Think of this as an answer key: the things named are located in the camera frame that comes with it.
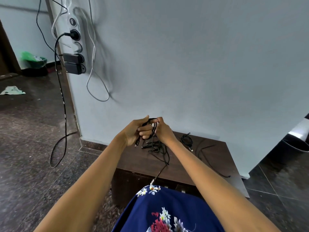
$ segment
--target blue floral fabric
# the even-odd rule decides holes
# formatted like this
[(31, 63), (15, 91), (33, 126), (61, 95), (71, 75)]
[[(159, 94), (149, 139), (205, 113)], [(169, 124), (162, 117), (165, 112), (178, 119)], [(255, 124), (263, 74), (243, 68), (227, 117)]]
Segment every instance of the blue floral fabric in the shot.
[(142, 188), (125, 208), (112, 232), (224, 232), (208, 204), (165, 187)]

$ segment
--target trash bin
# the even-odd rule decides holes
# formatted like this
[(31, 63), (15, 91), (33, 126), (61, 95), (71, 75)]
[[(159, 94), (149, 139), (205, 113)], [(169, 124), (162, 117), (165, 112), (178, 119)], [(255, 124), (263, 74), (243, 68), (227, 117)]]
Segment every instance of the trash bin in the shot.
[(46, 63), (47, 59), (35, 56), (27, 51), (22, 52), (22, 59), (28, 65), (27, 69), (23, 70), (24, 76), (46, 76), (48, 74)]
[(298, 156), (309, 153), (309, 145), (303, 140), (287, 134), (267, 155), (269, 159), (280, 164), (287, 164)]

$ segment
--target person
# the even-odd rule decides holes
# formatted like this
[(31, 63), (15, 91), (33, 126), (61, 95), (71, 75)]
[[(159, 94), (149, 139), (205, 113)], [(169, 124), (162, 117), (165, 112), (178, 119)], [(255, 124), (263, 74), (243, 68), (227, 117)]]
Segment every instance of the person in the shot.
[[(139, 135), (147, 139), (152, 133), (152, 124), (142, 126), (148, 119), (133, 120), (117, 134), (35, 232), (89, 231), (124, 148), (134, 144)], [(177, 156), (204, 200), (157, 185), (146, 186), (130, 201), (113, 231), (280, 231), (237, 189), (188, 151), (162, 117), (150, 123), (158, 123), (157, 137)]]

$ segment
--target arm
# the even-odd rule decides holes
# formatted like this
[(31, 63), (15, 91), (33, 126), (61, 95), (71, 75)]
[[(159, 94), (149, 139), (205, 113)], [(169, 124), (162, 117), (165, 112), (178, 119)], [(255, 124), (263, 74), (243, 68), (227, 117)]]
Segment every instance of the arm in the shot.
[(139, 135), (148, 138), (151, 134), (150, 124), (140, 127), (148, 121), (148, 118), (149, 116), (146, 116), (144, 119), (133, 120), (126, 126), (56, 202), (34, 232), (89, 231), (98, 208), (110, 189), (112, 177), (124, 148), (132, 145)]
[(158, 120), (160, 122), (156, 130), (158, 138), (177, 156), (226, 232), (280, 231), (237, 189), (188, 151), (176, 139), (162, 117)]

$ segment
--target forearm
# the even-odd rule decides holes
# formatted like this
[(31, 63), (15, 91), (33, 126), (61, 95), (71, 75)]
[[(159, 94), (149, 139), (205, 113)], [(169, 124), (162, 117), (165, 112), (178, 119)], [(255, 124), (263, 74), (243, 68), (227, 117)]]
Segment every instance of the forearm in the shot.
[(48, 212), (37, 231), (89, 231), (110, 188), (121, 153), (126, 146), (116, 136), (96, 161)]
[(217, 175), (180, 142), (168, 147), (177, 156), (225, 231), (279, 231), (237, 189)]

